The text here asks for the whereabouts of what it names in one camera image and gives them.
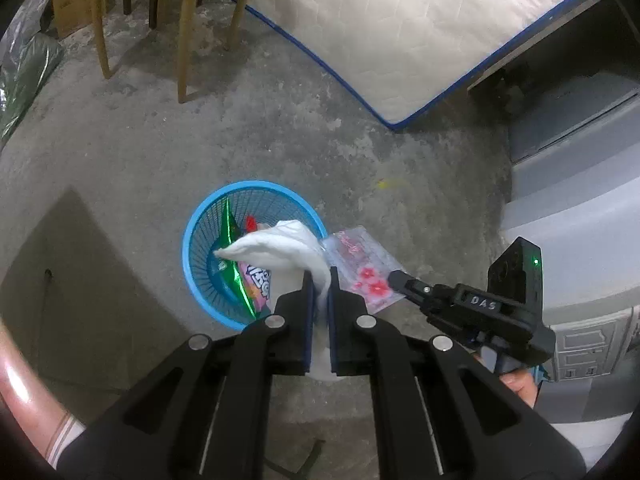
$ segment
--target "green candy wrapper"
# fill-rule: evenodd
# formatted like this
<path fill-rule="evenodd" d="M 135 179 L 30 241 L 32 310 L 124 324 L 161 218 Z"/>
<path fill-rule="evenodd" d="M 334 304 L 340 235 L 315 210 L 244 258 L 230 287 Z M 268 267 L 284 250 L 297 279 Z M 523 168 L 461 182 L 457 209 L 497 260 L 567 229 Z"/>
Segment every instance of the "green candy wrapper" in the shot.
<path fill-rule="evenodd" d="M 242 231 L 236 223 L 233 213 L 231 212 L 231 205 L 229 199 L 225 198 L 222 206 L 222 223 L 220 225 L 220 237 L 218 238 L 218 245 L 220 249 L 224 249 L 238 240 L 242 236 Z M 254 305 L 254 300 L 251 294 L 245 289 L 242 275 L 238 269 L 238 263 L 230 260 L 224 260 L 226 266 L 220 266 L 220 275 L 226 285 L 231 289 L 236 296 L 238 303 L 244 306 L 252 317 L 257 318 L 258 313 Z"/>

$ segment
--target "blue mattress edge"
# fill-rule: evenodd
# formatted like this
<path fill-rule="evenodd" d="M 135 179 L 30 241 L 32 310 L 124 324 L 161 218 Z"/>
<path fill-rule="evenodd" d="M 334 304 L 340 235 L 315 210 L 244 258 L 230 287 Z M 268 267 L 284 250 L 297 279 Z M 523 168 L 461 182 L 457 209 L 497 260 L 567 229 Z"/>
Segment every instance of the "blue mattress edge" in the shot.
<path fill-rule="evenodd" d="M 436 95 L 431 101 L 427 102 L 422 108 L 415 111 L 413 114 L 409 115 L 407 118 L 398 121 L 397 123 L 390 123 L 385 120 L 377 111 L 373 109 L 369 103 L 367 103 L 364 98 L 356 92 L 349 83 L 347 83 L 333 68 L 331 68 L 327 63 L 324 62 L 318 55 L 316 55 L 311 49 L 309 49 L 306 45 L 301 43 L 291 34 L 289 34 L 286 30 L 280 27 L 278 24 L 272 22 L 269 18 L 267 18 L 263 13 L 258 10 L 255 10 L 253 7 L 245 6 L 245 9 L 254 15 L 256 18 L 262 20 L 264 23 L 269 25 L 273 30 L 279 33 L 281 36 L 289 40 L 295 46 L 297 46 L 300 50 L 302 50 L 305 54 L 307 54 L 311 59 L 313 59 L 318 65 L 327 70 L 342 86 L 344 86 L 347 91 L 353 95 L 360 103 L 372 113 L 372 115 L 379 120 L 382 124 L 384 124 L 387 128 L 391 130 L 400 130 L 407 126 L 411 121 L 417 118 L 419 115 L 423 114 L 428 108 L 436 105 L 438 102 L 449 96 L 452 92 L 460 88 L 466 81 L 468 81 L 471 77 L 473 77 L 478 72 L 485 70 L 489 66 L 491 66 L 494 62 L 500 59 L 503 55 L 505 55 L 509 50 L 514 48 L 515 44 L 520 42 L 524 36 L 529 36 L 535 34 L 537 28 L 540 25 L 543 25 L 543 22 L 548 21 L 553 18 L 556 14 L 563 12 L 567 7 L 573 5 L 576 0 L 563 0 L 558 3 L 555 7 L 548 10 L 545 14 L 540 16 L 535 22 L 531 23 L 528 27 L 521 30 L 518 34 L 516 34 L 513 38 L 507 41 L 503 46 L 501 46 L 498 50 L 495 50 L 492 54 L 489 54 L 485 57 L 479 64 L 473 67 L 471 70 L 465 73 L 462 77 L 457 79 L 454 83 L 452 83 L 447 89 L 443 90 L 440 94 Z"/>

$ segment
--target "white plastic bag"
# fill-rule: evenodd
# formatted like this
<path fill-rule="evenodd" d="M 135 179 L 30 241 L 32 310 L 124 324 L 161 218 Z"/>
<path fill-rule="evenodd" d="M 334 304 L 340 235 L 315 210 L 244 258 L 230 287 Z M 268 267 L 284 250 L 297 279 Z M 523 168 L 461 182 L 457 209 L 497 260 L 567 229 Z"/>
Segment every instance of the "white plastic bag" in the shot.
<path fill-rule="evenodd" d="M 280 295 L 300 290 L 305 270 L 311 272 L 318 298 L 308 376 L 319 381 L 337 380 L 338 377 L 331 372 L 326 322 L 331 273 L 316 236 L 299 220 L 285 220 L 274 227 L 248 233 L 229 247 L 218 249 L 215 255 L 270 270 L 272 310 Z"/>

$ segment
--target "cardboard box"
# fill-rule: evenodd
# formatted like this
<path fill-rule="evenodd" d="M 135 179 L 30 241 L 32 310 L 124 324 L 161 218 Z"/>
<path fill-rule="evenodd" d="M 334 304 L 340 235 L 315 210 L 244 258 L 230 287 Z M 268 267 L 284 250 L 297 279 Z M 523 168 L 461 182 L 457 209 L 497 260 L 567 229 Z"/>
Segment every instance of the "cardboard box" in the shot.
<path fill-rule="evenodd" d="M 106 0 L 100 0 L 102 9 L 106 9 Z M 52 0 L 53 22 L 58 30 L 58 38 L 86 27 L 92 21 L 89 0 Z"/>

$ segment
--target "chair leg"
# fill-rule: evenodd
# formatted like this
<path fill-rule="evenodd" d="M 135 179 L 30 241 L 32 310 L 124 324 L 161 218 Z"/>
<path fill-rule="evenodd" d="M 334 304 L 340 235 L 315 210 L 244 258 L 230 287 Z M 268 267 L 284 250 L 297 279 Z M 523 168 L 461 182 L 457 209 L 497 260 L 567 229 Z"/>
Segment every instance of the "chair leg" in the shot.
<path fill-rule="evenodd" d="M 102 10 L 100 8 L 100 0 L 90 0 L 91 17 L 94 22 L 94 38 L 95 47 L 98 51 L 98 60 L 100 60 L 100 68 L 105 79 L 111 77 L 109 69 L 109 58 L 107 57 L 107 47 L 104 44 L 104 31 L 102 30 Z"/>
<path fill-rule="evenodd" d="M 158 0 L 149 0 L 149 28 L 158 28 Z"/>
<path fill-rule="evenodd" d="M 180 33 L 178 35 L 178 102 L 187 97 L 187 66 L 189 63 L 189 40 L 196 0 L 182 0 L 180 8 Z"/>
<path fill-rule="evenodd" d="M 238 42 L 238 28 L 240 27 L 240 20 L 244 13 L 244 6 L 247 0 L 238 0 L 236 3 L 236 10 L 234 10 L 234 16 L 231 19 L 231 25 L 229 27 L 229 33 L 226 37 L 226 49 L 231 50 L 236 46 Z"/>
<path fill-rule="evenodd" d="M 122 0 L 122 13 L 125 16 L 129 16 L 131 14 L 131 0 Z"/>

